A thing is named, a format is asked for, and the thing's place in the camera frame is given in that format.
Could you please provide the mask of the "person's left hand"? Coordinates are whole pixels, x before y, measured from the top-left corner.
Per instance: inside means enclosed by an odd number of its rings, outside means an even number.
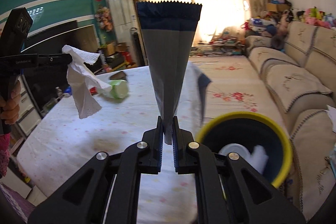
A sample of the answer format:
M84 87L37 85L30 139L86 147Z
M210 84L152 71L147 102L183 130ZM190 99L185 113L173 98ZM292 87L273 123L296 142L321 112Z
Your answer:
M1 120L5 124L12 125L18 120L19 117L19 102L21 100L21 83L17 81L15 87L10 93L9 99L5 101L1 97Z

